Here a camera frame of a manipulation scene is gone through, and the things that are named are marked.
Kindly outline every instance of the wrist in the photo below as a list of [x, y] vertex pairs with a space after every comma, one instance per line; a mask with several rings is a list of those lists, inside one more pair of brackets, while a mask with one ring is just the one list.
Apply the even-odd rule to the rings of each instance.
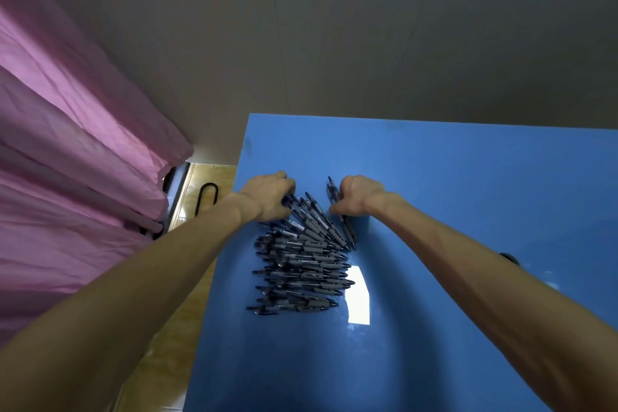
[[250, 196], [243, 194], [242, 192], [233, 192], [221, 201], [226, 202], [228, 205], [233, 206], [238, 213], [239, 224], [243, 226], [250, 221], [254, 221], [258, 218], [262, 212], [261, 206]]
[[387, 214], [391, 204], [402, 200], [403, 197], [396, 192], [375, 192], [367, 197], [367, 200], [365, 201], [365, 212], [368, 215], [380, 220], [385, 214]]

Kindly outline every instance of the person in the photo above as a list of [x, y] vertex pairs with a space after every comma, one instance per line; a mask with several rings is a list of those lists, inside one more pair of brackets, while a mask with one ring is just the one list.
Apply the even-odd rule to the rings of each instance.
[[[252, 178], [37, 318], [0, 351], [0, 408], [103, 410], [225, 242], [289, 216], [281, 199], [294, 189], [285, 172]], [[371, 215], [402, 238], [549, 407], [618, 410], [609, 325], [379, 182], [346, 176], [340, 194], [331, 212]]]

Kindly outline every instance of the person's left arm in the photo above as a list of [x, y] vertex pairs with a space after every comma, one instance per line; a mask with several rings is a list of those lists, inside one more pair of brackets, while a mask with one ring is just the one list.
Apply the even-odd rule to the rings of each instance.
[[256, 176], [30, 323], [0, 350], [1, 408], [103, 410], [230, 236], [288, 216], [294, 187], [285, 172]]

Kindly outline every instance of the floor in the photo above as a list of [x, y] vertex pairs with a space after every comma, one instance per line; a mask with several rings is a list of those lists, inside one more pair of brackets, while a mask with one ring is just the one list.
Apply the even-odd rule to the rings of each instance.
[[[219, 199], [232, 192], [236, 166], [191, 165], [170, 231], [193, 218], [200, 188], [214, 182]], [[205, 189], [200, 212], [212, 206], [214, 190]], [[208, 302], [214, 264], [184, 303], [152, 339], [148, 351], [122, 387], [115, 412], [178, 412], [185, 401], [189, 376]]]

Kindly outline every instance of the blue table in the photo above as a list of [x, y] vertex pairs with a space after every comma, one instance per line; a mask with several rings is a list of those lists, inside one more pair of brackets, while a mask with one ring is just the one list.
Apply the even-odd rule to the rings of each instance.
[[[234, 189], [280, 169], [323, 207], [328, 175], [378, 179], [618, 327], [616, 131], [251, 115]], [[187, 412], [546, 410], [405, 244], [354, 223], [359, 283], [325, 313], [246, 311], [264, 230], [226, 246]]]

